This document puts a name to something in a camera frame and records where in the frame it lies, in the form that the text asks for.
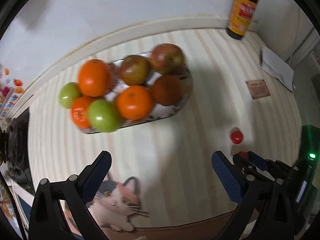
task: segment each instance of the white wall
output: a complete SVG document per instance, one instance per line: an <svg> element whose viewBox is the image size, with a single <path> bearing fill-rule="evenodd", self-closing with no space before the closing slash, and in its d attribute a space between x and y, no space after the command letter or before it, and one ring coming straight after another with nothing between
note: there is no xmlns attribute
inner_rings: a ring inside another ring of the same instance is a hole
<svg viewBox="0 0 320 240"><path fill-rule="evenodd" d="M57 60L101 35L164 17L214 14L227 18L232 1L30 0L0 41L0 64L23 73L27 85ZM281 57L289 55L287 50L295 49L312 28L298 11L292 0L260 0L255 15L258 34Z"/></svg>
<svg viewBox="0 0 320 240"><path fill-rule="evenodd" d="M320 74L320 66L312 54L305 57L294 69L293 84L302 124L320 127L320 104L311 78Z"/></svg>

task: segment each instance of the cat whiskers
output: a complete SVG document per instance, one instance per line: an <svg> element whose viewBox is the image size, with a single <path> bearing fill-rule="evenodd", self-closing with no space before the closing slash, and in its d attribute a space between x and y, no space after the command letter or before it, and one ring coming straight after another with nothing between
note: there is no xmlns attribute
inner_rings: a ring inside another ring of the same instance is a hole
<svg viewBox="0 0 320 240"><path fill-rule="evenodd" d="M106 198L106 196L105 195L103 195L101 192L97 192L96 193L96 198Z"/></svg>
<svg viewBox="0 0 320 240"><path fill-rule="evenodd" d="M135 213L144 216L144 217L149 217L149 213L140 209L139 206L128 206L128 208L130 208L132 211L134 211Z"/></svg>

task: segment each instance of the fruit plate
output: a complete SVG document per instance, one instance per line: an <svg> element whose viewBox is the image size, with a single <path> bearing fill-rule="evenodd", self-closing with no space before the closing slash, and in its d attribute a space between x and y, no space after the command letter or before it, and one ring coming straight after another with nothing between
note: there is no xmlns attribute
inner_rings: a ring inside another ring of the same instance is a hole
<svg viewBox="0 0 320 240"><path fill-rule="evenodd" d="M146 58L150 58L151 52L143 52L139 55L144 56ZM110 63L115 86L108 94L104 96L104 98L109 102L114 102L116 97L129 87L120 78L120 67L122 62L123 62L123 59ZM147 82L144 84L144 86L150 88L154 84L154 82L161 76L162 75L159 74L158 72L152 71L150 73L150 76ZM185 106L185 104L189 100L189 97L192 94L193 82L192 82L192 76L191 76L190 70L186 65L184 65L182 73L177 74L177 77L181 80L182 91L183 91L183 98L181 99L180 102L171 106L162 106L160 104L155 104L154 108L146 118L138 121L125 120L120 128L125 128L133 125L138 125L146 122L152 122L152 121L168 118L175 115L177 112L179 112ZM88 129L80 129L80 130L83 133L87 133L87 134L100 132L93 127Z"/></svg>

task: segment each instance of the calico cat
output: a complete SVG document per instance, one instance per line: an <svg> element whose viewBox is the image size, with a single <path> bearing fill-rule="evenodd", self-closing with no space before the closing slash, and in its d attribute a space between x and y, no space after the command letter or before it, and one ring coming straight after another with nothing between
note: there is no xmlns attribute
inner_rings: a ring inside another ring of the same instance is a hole
<svg viewBox="0 0 320 240"><path fill-rule="evenodd" d="M107 174L93 202L87 207L100 227L109 227L115 231L132 231L134 226L129 222L128 216L148 216L148 213L141 209L137 194L137 178L130 177L124 183L120 183L113 181L110 174Z"/></svg>

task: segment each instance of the cherry tomato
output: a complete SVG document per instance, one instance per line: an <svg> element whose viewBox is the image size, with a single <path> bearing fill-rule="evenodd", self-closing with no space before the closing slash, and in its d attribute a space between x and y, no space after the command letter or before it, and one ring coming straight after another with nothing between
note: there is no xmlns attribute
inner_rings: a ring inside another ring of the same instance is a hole
<svg viewBox="0 0 320 240"><path fill-rule="evenodd" d="M249 155L246 152L240 151L239 154L242 158L249 160Z"/></svg>
<svg viewBox="0 0 320 240"><path fill-rule="evenodd" d="M243 141L243 134L241 131L234 131L230 135L230 139L234 144L242 143Z"/></svg>
<svg viewBox="0 0 320 240"><path fill-rule="evenodd" d="M23 85L22 81L20 79L14 79L13 80L13 83L17 86L17 87L20 87Z"/></svg>

